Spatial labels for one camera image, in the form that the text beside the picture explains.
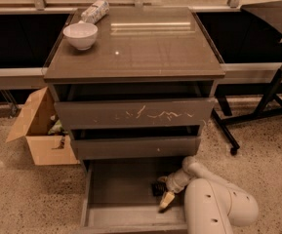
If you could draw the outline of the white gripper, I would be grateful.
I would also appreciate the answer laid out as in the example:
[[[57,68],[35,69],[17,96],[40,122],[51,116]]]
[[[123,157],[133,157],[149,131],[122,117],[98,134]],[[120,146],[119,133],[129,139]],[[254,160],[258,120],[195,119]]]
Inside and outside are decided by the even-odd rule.
[[[159,203],[159,210],[166,210],[175,199],[175,193],[180,193],[190,183],[191,175],[183,169],[179,169],[168,176],[160,176],[157,178],[159,182],[166,182],[167,192],[162,195]]]

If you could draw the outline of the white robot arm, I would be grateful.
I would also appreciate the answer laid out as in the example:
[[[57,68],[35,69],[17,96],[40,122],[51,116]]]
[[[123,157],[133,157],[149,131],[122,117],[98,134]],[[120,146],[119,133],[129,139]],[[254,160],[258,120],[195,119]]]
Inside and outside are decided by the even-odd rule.
[[[192,156],[158,181],[166,185],[161,211],[184,190],[187,234],[233,234],[233,226],[248,226],[258,219],[259,206],[249,192],[213,174]]]

